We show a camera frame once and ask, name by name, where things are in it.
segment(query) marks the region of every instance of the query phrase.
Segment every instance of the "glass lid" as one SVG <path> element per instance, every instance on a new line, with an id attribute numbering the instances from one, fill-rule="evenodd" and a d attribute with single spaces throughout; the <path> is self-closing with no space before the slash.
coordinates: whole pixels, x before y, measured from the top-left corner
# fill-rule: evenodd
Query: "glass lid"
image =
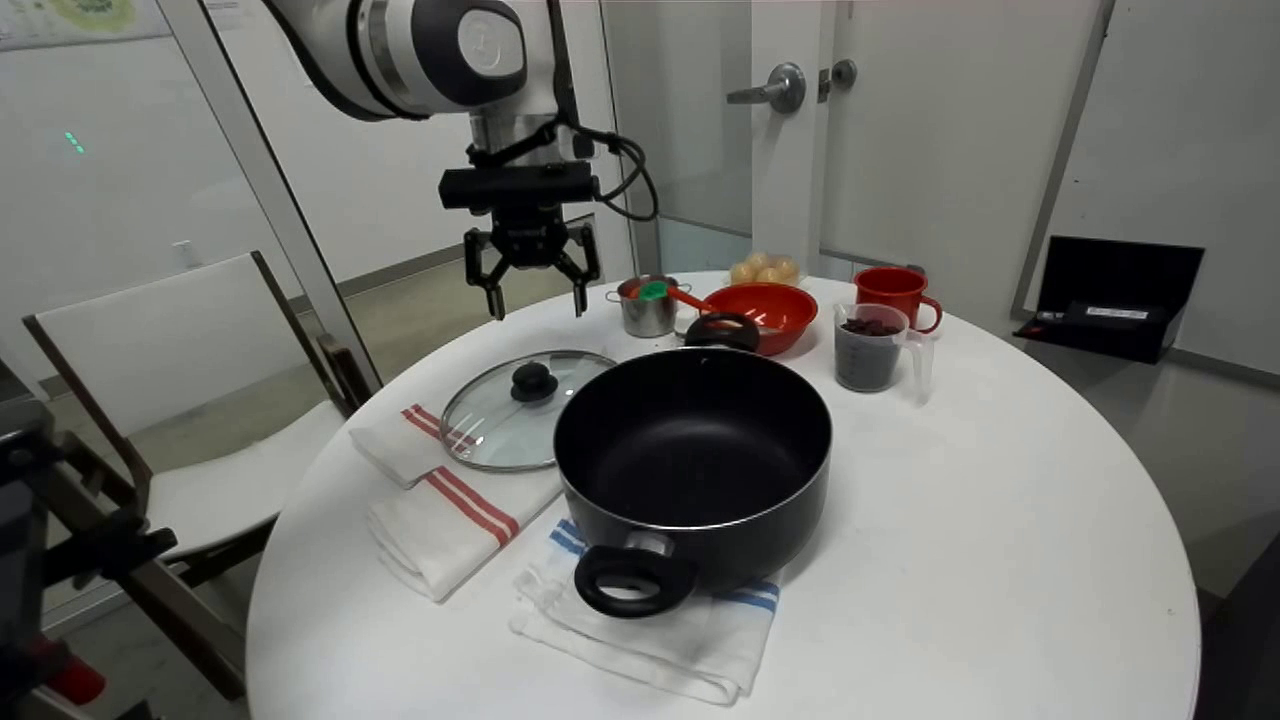
<path id="1" fill-rule="evenodd" d="M 450 454 L 493 470 L 551 467 L 551 440 L 564 405 L 608 367 L 608 355 L 569 347 L 488 367 L 465 383 L 442 414 L 451 431 Z"/>

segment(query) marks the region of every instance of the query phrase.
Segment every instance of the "gray floor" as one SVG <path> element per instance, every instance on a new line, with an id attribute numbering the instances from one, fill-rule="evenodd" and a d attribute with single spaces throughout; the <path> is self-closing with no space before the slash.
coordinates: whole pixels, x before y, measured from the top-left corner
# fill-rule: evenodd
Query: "gray floor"
<path id="1" fill-rule="evenodd" d="M 564 293 L 569 282 L 551 271 L 512 271 L 506 288 L 507 306 L 526 306 L 533 300 Z M 376 282 L 361 282 L 350 293 L 350 306 L 385 379 L 488 321 L 488 304 L 476 288 L 465 282 L 465 268 L 456 256 L 393 271 Z M 279 377 L 270 388 L 252 388 L 220 409 L 150 431 L 145 452 L 161 454 L 161 463 L 215 454 L 279 428 L 316 395 L 322 383 L 307 373 Z M 75 398 L 53 395 L 53 409 L 65 428 L 103 448 L 99 431 L 84 419 Z M 243 564 L 226 581 L 201 587 L 201 601 L 230 622 L 230 633 L 243 626 L 252 571 L 256 564 Z M 119 593 L 103 581 L 94 581 L 90 587 L 48 587 L 46 622 L 107 676 L 107 690 L 84 709 L 90 714 L 119 714 L 138 698 L 150 698 L 165 720 L 248 714 L 243 702 L 220 698 L 212 682 L 151 626 L 151 618 L 119 601 Z"/>

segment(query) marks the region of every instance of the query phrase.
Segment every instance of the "dish towel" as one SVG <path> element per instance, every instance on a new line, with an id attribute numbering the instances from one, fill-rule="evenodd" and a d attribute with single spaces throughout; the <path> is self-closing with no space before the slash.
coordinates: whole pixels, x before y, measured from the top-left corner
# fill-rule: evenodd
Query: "dish towel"
<path id="1" fill-rule="evenodd" d="M 456 442 L 465 435 L 422 405 L 354 424 L 361 454 L 410 484 L 369 504 L 373 538 L 393 577 L 437 602 L 512 545 L 562 490 L 557 467 L 456 470 L 442 440 Z"/>
<path id="2" fill-rule="evenodd" d="M 562 521 L 543 560 L 518 581 L 518 635 L 703 702 L 728 709 L 753 695 L 780 602 L 778 584 L 699 587 L 666 616 L 611 618 L 573 587 L 585 552 L 590 545 Z"/>

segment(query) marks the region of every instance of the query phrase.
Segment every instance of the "white round table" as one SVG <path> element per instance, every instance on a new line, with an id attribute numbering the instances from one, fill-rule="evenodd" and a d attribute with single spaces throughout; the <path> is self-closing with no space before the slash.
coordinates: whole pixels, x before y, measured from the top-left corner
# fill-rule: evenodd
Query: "white round table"
<path id="1" fill-rule="evenodd" d="M 683 276 L 712 293 L 724 276 Z M 1186 545 L 1131 448 L 1068 383 L 947 314 L 927 405 L 834 379 L 834 300 L 784 355 L 834 409 L 828 509 L 784 584 L 742 720 L 1177 720 L 1192 714 L 1199 616 Z M 620 306 L 543 300 L 396 377 L 373 405 L 445 398 L 541 347 L 640 355 Z M 248 612 L 256 720 L 724 714 L 520 641 L 518 571 L 564 499 L 450 602 L 410 593 L 366 510 L 396 490 L 341 431 L 284 504 Z"/>

